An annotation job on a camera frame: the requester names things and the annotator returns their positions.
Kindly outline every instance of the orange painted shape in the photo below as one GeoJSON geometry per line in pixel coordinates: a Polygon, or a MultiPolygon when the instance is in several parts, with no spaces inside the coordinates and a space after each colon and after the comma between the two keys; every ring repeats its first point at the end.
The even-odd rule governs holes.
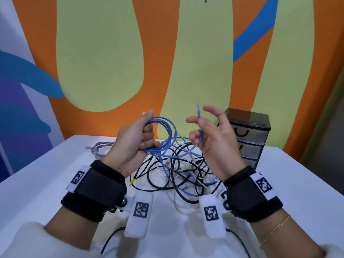
{"type": "Polygon", "coordinates": [[[233,6],[233,39],[250,25],[267,0],[232,0],[233,6]]]}
{"type": "Polygon", "coordinates": [[[313,0],[312,67],[283,150],[300,160],[344,64],[344,0],[313,0]]]}
{"type": "Polygon", "coordinates": [[[73,106],[65,97],[50,98],[65,138],[75,134],[116,136],[123,125],[136,120],[143,111],[153,109],[156,116],[161,112],[173,65],[179,0],[132,0],[132,2],[144,52],[142,87],[126,103],[105,112],[81,110],[73,106]]]}
{"type": "Polygon", "coordinates": [[[251,111],[272,36],[273,28],[233,64],[230,108],[251,111]]]}
{"type": "Polygon", "coordinates": [[[58,81],[56,0],[12,0],[36,65],[58,81]]]}

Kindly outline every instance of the fingernail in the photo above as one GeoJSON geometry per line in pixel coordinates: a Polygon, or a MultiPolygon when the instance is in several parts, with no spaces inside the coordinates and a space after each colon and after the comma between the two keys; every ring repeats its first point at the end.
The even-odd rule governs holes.
{"type": "Polygon", "coordinates": [[[198,119],[198,123],[199,124],[204,124],[205,123],[205,118],[204,117],[200,117],[199,119],[198,119]]]}

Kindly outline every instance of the white tabletop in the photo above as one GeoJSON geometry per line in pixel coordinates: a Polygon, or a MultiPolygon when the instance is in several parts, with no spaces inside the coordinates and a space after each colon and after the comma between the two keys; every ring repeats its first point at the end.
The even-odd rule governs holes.
{"type": "MultiPolygon", "coordinates": [[[[58,211],[73,175],[81,165],[90,164],[95,159],[85,147],[114,140],[112,137],[75,135],[0,183],[0,254],[22,223],[38,221],[46,224],[58,211]]],[[[277,147],[264,148],[257,171],[264,173],[286,211],[317,243],[333,243],[344,249],[344,196],[277,147]]],[[[129,187],[128,194],[134,193],[129,187]]],[[[137,240],[118,233],[109,242],[105,255],[246,257],[240,243],[231,234],[226,240],[209,240],[199,212],[183,215],[176,210],[172,199],[172,190],[155,192],[146,237],[137,240]]],[[[126,218],[126,212],[106,214],[94,238],[99,246],[112,231],[125,225],[126,218]]],[[[228,228],[242,238],[252,258],[264,257],[245,221],[231,214],[225,214],[224,219],[228,228]]]]}

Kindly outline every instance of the drawer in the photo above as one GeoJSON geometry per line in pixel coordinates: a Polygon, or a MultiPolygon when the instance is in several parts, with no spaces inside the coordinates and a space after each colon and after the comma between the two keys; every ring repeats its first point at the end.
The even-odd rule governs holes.
{"type": "Polygon", "coordinates": [[[259,158],[260,152],[263,149],[262,146],[255,146],[246,143],[238,142],[240,154],[243,157],[249,157],[253,159],[259,158]]]}
{"type": "Polygon", "coordinates": [[[232,125],[234,132],[239,141],[251,142],[264,145],[269,131],[250,129],[243,126],[232,125]]]}
{"type": "Polygon", "coordinates": [[[243,161],[245,162],[246,165],[252,166],[253,169],[256,169],[258,160],[251,160],[251,159],[243,158],[243,161]]]}

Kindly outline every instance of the wristband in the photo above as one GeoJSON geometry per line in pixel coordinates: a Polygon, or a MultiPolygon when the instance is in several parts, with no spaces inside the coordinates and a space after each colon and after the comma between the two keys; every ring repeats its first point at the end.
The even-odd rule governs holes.
{"type": "Polygon", "coordinates": [[[249,223],[263,220],[283,204],[261,173],[247,166],[225,181],[227,203],[236,217],[249,223]]]}
{"type": "Polygon", "coordinates": [[[71,183],[61,204],[91,221],[102,221],[105,212],[115,212],[115,205],[127,193],[124,176],[100,160],[83,166],[71,183]]]}

